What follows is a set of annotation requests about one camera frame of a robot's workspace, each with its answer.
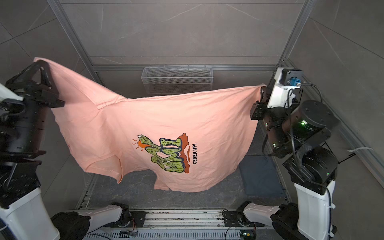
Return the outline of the pink graphic t-shirt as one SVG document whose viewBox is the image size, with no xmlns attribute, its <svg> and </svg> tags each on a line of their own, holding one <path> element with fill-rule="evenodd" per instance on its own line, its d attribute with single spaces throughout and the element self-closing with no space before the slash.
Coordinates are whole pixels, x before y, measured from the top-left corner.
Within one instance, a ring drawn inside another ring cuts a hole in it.
<svg viewBox="0 0 384 240">
<path fill-rule="evenodd" d="M 49 61 L 62 108 L 53 109 L 71 155 L 87 173 L 121 182 L 151 170 L 156 190 L 206 191 L 232 174 L 257 129 L 261 86 L 128 99 Z"/>
</svg>

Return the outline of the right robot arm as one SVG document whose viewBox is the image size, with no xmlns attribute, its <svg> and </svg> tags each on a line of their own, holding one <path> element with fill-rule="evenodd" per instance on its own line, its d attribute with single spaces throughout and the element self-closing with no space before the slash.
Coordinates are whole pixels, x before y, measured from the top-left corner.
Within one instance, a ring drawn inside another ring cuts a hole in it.
<svg viewBox="0 0 384 240">
<path fill-rule="evenodd" d="M 339 162 L 322 143 L 340 122 L 321 101 L 299 103 L 291 90 L 283 92 L 278 107 L 272 99 L 271 91 L 262 87 L 250 117 L 264 122 L 271 156 L 285 159 L 298 201 L 274 207 L 246 201 L 237 209 L 237 221 L 271 226 L 285 240 L 329 240 L 337 232 L 332 198 Z"/>
</svg>

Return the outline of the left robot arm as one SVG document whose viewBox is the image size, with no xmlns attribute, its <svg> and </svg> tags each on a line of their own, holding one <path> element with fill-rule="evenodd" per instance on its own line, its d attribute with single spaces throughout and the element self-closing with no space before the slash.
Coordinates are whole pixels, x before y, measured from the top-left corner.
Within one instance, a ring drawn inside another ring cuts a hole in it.
<svg viewBox="0 0 384 240">
<path fill-rule="evenodd" d="M 127 227 L 127 205 L 48 215 L 36 174 L 49 109 L 62 108 L 50 65 L 38 60 L 1 85 L 1 235 L 6 240 L 81 240 L 106 225 Z"/>
</svg>

